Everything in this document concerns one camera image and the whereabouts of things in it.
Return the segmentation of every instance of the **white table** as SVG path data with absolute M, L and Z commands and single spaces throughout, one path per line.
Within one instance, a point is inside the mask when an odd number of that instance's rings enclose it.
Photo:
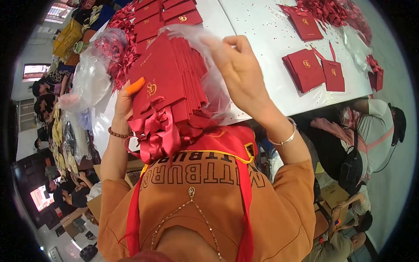
M 203 19 L 203 27 L 220 38 L 229 35 L 245 35 L 252 45 L 264 74 L 264 81 L 271 99 L 284 115 L 290 116 L 331 104 L 348 101 L 372 93 L 367 75 L 358 72 L 346 50 L 341 37 L 331 26 L 324 39 L 304 43 L 294 30 L 288 17 L 276 3 L 295 5 L 294 0 L 197 0 L 197 9 Z M 332 42 L 336 60 L 342 64 L 345 77 L 345 92 L 327 92 L 323 84 L 310 92 L 301 94 L 288 73 L 282 57 L 314 46 L 326 59 L 332 60 L 329 49 Z M 94 144 L 100 156 L 108 145 L 108 128 L 114 115 L 116 93 L 109 93 L 92 109 Z M 250 117 L 232 104 L 229 117 L 222 123 L 230 125 L 248 120 Z M 136 149 L 135 139 L 130 149 Z

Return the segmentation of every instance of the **orange t-shirt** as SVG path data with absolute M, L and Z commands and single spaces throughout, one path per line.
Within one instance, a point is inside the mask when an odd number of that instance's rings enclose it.
M 311 250 L 316 223 L 311 161 L 281 167 L 273 185 L 253 162 L 248 164 L 248 171 L 253 261 L 300 262 Z M 144 173 L 138 202 L 141 250 L 151 248 L 160 222 L 190 200 L 189 187 L 196 190 L 194 201 L 212 227 L 221 256 L 235 262 L 243 228 L 238 169 L 232 156 L 214 152 L 181 152 L 173 158 L 172 167 L 163 158 Z M 123 179 L 102 184 L 98 249 L 111 262 L 129 257 L 127 241 L 118 241 L 125 235 L 132 193 Z M 216 250 L 211 232 L 193 203 L 162 224 L 153 248 L 163 231 L 175 225 L 198 232 Z

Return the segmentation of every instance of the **gold necklace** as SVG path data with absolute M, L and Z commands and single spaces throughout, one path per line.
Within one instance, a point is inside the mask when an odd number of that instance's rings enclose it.
M 211 228 L 211 226 L 210 226 L 210 224 L 209 224 L 208 220 L 205 218 L 204 214 L 202 213 L 202 210 L 200 210 L 200 209 L 199 209 L 199 206 L 198 206 L 198 205 L 195 203 L 195 201 L 194 201 L 195 187 L 190 187 L 190 188 L 189 188 L 189 190 L 188 190 L 188 193 L 189 193 L 189 197 L 191 198 L 191 200 L 189 200 L 189 201 L 188 201 L 188 202 L 186 202 L 185 204 L 183 204 L 183 205 L 179 206 L 179 207 L 178 207 L 178 209 L 176 209 L 175 211 L 173 211 L 172 213 L 170 213 L 170 215 L 168 215 L 165 219 L 163 219 L 163 220 L 161 221 L 161 223 L 158 225 L 158 227 L 157 227 L 156 231 L 154 231 L 154 233 L 153 233 L 153 239 L 151 240 L 151 250 L 153 250 L 154 241 L 155 241 L 155 238 L 156 238 L 157 232 L 160 230 L 161 225 L 162 225 L 164 222 L 166 222 L 166 221 L 169 219 L 169 217 L 171 217 L 174 213 L 176 213 L 178 210 L 182 209 L 182 207 L 186 206 L 186 205 L 187 205 L 187 204 L 189 204 L 189 203 L 194 203 L 194 204 L 195 204 L 195 206 L 196 206 L 196 208 L 199 210 L 199 213 L 201 213 L 202 217 L 204 218 L 205 222 L 206 222 L 206 223 L 207 223 L 207 225 L 208 225 L 208 228 L 209 228 L 209 230 L 210 230 L 210 232 L 211 232 L 211 234 L 212 234 L 212 237 L 213 237 L 213 239 L 214 239 L 215 246 L 217 247 L 218 257 L 219 257 L 219 259 L 220 259 L 220 261 L 221 261 L 220 248 L 219 248 L 219 246 L 218 246 L 217 239 L 215 238 L 214 232 L 212 231 L 212 228 Z

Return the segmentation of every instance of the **silver bangle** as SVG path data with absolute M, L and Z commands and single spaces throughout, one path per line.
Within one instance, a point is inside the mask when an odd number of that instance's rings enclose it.
M 271 138 L 269 137 L 269 135 L 268 135 L 268 133 L 266 133 L 266 136 L 268 137 L 268 141 L 269 142 L 271 142 L 273 145 L 284 145 L 284 144 L 286 144 L 286 143 L 288 143 L 288 142 L 291 142 L 293 139 L 294 139 L 294 136 L 295 136 L 295 132 L 297 131 L 297 124 L 295 123 L 295 121 L 292 119 L 292 118 L 290 118 L 290 117 L 286 117 L 290 122 L 291 122 L 291 124 L 294 126 L 294 131 L 292 132 L 292 135 L 287 139 L 287 140 L 285 140 L 285 141 L 282 141 L 282 142 L 280 142 L 279 144 L 277 144 L 277 143 L 275 143 L 274 141 L 272 141 L 271 140 Z

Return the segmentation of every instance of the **cardboard box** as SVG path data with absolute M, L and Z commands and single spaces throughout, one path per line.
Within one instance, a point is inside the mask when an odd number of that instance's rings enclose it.
M 135 158 L 134 160 L 130 160 L 130 159 L 128 159 L 128 160 L 129 161 L 128 161 L 128 164 L 127 164 L 127 173 L 132 172 L 132 171 L 142 170 L 142 168 L 145 165 L 143 161 L 141 161 L 140 159 L 137 159 L 137 158 Z M 101 167 L 100 165 L 94 165 L 93 166 L 93 168 L 95 169 L 95 172 L 98 175 L 100 181 L 102 181 L 100 167 Z M 131 188 L 134 186 L 127 175 L 125 175 L 125 181 L 128 183 L 128 185 Z
M 332 213 L 332 209 L 337 206 L 339 201 L 346 201 L 349 198 L 349 194 L 342 189 L 337 182 L 323 188 L 321 190 L 320 196 L 323 200 L 326 201 L 324 205 L 324 209 L 326 209 L 327 213 L 330 215 Z M 342 226 L 345 223 L 346 214 L 348 213 L 348 207 L 342 208 L 340 211 L 339 219 L 340 223 L 339 226 Z
M 102 195 L 99 195 L 87 202 L 87 206 L 89 207 L 90 212 L 92 212 L 93 216 L 96 218 L 97 221 L 99 221 L 101 216 L 101 202 Z
M 86 212 L 88 207 L 85 208 L 78 208 L 73 213 L 65 216 L 60 222 L 62 227 L 68 233 L 71 238 L 74 238 L 79 232 L 73 226 L 73 220 L 80 217 L 84 212 Z

